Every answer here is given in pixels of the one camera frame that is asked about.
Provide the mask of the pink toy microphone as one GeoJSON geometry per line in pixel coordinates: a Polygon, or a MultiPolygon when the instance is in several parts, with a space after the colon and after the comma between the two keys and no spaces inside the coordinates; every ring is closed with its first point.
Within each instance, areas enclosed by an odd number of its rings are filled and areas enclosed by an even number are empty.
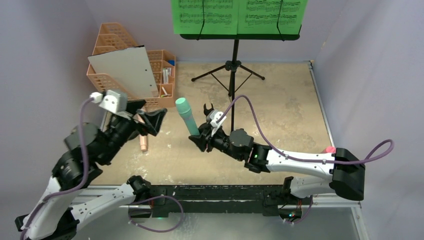
{"type": "Polygon", "coordinates": [[[142,152],[148,151],[148,137],[146,135],[139,135],[139,145],[142,152]]]}

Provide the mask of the mint green toy microphone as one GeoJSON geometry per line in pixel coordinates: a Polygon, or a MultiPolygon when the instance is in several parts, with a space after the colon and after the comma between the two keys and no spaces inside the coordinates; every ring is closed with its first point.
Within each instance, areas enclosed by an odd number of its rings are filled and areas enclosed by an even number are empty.
{"type": "Polygon", "coordinates": [[[193,117],[192,108],[185,97],[180,97],[175,101],[178,114],[184,121],[191,136],[200,134],[196,121],[193,117]]]}

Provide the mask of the peach plastic file organizer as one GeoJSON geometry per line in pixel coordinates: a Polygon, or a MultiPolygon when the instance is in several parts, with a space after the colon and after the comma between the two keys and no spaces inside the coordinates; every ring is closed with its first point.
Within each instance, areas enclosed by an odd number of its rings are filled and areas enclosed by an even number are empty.
{"type": "Polygon", "coordinates": [[[176,56],[147,50],[117,22],[102,23],[86,76],[100,92],[120,90],[129,100],[146,100],[149,111],[175,106],[176,56]]]}

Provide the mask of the black music stand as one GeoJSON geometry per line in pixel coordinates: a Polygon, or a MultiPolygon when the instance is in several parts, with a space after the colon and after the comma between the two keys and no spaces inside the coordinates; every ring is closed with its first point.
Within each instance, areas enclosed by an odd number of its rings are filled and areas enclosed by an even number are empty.
{"type": "Polygon", "coordinates": [[[236,88],[236,72],[239,68],[247,71],[250,75],[254,75],[261,80],[265,80],[265,77],[258,74],[257,72],[245,67],[242,65],[241,61],[238,60],[238,51],[240,40],[266,40],[266,41],[296,41],[300,38],[300,34],[265,34],[265,33],[243,33],[236,35],[225,35],[225,34],[181,34],[180,35],[185,40],[234,40],[232,58],[225,62],[224,65],[215,68],[211,71],[208,71],[202,75],[194,77],[191,79],[192,82],[195,82],[198,79],[204,78],[208,75],[213,76],[215,72],[225,69],[230,72],[229,77],[229,87],[225,87],[228,92],[228,96],[232,100],[235,99],[235,93],[238,90],[236,88]]]}

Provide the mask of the green sheet music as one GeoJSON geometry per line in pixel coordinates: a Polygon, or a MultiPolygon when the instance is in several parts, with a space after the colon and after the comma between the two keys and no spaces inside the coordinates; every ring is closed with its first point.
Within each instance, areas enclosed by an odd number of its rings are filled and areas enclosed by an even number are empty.
{"type": "Polygon", "coordinates": [[[173,32],[179,35],[234,35],[238,0],[171,0],[173,32]]]}
{"type": "Polygon", "coordinates": [[[297,35],[308,0],[241,0],[238,34],[297,35]]]}

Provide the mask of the black microphone stand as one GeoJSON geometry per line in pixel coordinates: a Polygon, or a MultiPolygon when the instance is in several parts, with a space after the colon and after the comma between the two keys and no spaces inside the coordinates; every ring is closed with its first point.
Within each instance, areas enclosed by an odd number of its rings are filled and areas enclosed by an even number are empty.
{"type": "Polygon", "coordinates": [[[204,103],[203,104],[203,114],[205,115],[205,122],[206,123],[210,123],[212,121],[212,119],[214,118],[214,105],[211,103],[210,107],[208,108],[207,105],[204,103]]]}

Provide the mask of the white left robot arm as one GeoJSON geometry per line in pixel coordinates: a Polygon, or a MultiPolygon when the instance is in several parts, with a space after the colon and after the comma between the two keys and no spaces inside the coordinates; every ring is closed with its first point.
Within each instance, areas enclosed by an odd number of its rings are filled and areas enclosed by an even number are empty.
{"type": "Polygon", "coordinates": [[[142,205],[151,197],[151,184],[131,176],[110,193],[80,206],[72,201],[102,174],[101,166],[113,158],[133,135],[157,136],[167,109],[143,111],[144,100],[131,101],[112,113],[106,129],[81,120],[64,139],[67,151],[51,171],[36,207],[15,219],[22,240],[69,240],[86,224],[123,205],[142,205]]]}

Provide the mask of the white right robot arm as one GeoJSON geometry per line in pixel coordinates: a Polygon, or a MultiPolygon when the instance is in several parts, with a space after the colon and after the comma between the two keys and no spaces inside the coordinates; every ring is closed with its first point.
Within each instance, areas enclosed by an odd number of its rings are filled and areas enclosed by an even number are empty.
{"type": "Polygon", "coordinates": [[[365,165],[355,163],[358,158],[345,148],[334,153],[303,153],[274,150],[269,145],[256,143],[242,128],[229,135],[219,129],[215,134],[204,129],[199,135],[189,136],[201,152],[217,149],[229,157],[243,161],[254,173],[290,172],[305,177],[287,177],[280,196],[288,204],[311,195],[335,193],[337,196],[362,201],[365,187],[365,165]]]}

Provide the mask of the grey folder board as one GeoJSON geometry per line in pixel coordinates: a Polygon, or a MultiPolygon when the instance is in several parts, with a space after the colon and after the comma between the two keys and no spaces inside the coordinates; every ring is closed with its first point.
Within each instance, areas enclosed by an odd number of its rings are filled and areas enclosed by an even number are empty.
{"type": "Polygon", "coordinates": [[[144,45],[91,55],[88,60],[97,74],[112,77],[128,96],[137,99],[159,96],[144,45]]]}

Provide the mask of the white marker tube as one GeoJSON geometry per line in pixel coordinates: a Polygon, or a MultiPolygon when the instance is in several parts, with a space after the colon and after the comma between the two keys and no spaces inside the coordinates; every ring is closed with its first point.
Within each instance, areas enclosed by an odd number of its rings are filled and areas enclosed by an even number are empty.
{"type": "Polygon", "coordinates": [[[172,68],[171,67],[166,67],[166,69],[167,69],[167,77],[168,77],[168,81],[167,81],[166,84],[168,84],[169,83],[169,79],[172,76],[172,68]]]}

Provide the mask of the pink round object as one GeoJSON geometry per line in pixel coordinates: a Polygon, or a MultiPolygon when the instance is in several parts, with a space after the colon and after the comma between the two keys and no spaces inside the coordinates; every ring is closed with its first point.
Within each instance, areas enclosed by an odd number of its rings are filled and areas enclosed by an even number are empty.
{"type": "Polygon", "coordinates": [[[335,147],[333,147],[333,146],[328,146],[328,147],[326,147],[322,152],[323,153],[331,153],[331,154],[333,154],[333,153],[335,153],[336,152],[336,148],[335,147]]]}

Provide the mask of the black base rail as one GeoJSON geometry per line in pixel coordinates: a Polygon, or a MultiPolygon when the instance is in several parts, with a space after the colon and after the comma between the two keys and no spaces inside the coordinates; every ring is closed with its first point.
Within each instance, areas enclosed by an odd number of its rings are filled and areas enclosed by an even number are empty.
{"type": "Polygon", "coordinates": [[[261,214],[299,219],[311,198],[298,198],[285,185],[152,185],[135,198],[152,217],[170,213],[261,214]]]}

